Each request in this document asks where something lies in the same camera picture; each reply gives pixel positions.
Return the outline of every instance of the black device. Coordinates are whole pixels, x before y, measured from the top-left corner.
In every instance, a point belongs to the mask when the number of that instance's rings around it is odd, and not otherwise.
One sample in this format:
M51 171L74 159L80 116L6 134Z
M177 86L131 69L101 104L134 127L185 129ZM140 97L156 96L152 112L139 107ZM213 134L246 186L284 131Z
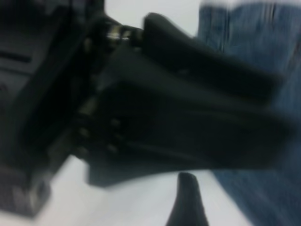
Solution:
M263 169L293 134L268 108L281 76L102 0L0 0L0 208L33 216L74 154L109 186L172 170Z

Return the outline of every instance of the black plastic object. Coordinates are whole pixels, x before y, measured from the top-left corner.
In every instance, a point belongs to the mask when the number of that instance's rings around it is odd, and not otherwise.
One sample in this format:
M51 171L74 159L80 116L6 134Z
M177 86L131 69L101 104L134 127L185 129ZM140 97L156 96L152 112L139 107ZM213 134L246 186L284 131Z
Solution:
M85 38L82 27L71 24L0 118L2 210L34 216L49 193L49 181L43 181L49 145L66 128L89 87L91 54L84 51Z
M180 173L177 197L166 226L208 225L197 178L190 173Z
M79 126L90 131L82 145L91 181L103 186L163 171L265 168L292 132L275 113L180 79L126 43L99 89Z
M155 13L144 19L142 52L176 77L259 105L271 100L281 82L278 75L257 71L200 45Z

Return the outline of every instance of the denim fabric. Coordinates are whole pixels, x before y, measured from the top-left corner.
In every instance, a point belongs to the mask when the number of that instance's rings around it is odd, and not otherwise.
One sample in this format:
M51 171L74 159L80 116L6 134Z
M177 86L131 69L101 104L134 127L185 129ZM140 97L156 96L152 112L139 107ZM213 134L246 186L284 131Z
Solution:
M294 119L298 132L269 171L215 171L223 188L255 226L301 225L301 9L249 4L200 9L198 39L286 82L271 108Z

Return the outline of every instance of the rectangular hole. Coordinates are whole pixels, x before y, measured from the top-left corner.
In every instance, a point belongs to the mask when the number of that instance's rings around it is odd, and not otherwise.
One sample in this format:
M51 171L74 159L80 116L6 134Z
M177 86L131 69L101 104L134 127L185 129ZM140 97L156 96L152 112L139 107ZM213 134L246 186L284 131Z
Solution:
M20 61L23 63L29 63L32 60L32 58L29 56L24 56L16 53L8 53L4 51L0 51L0 57L7 58L10 60Z

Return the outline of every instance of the blue jeans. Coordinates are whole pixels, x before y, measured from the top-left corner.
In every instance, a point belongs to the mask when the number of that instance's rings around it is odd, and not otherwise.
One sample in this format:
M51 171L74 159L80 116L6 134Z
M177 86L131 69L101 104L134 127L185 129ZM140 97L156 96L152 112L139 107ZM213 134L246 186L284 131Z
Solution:
M217 170L216 178L255 226L301 225L301 9L250 4L202 7L198 39L237 60L284 76L271 104L298 132L266 171Z

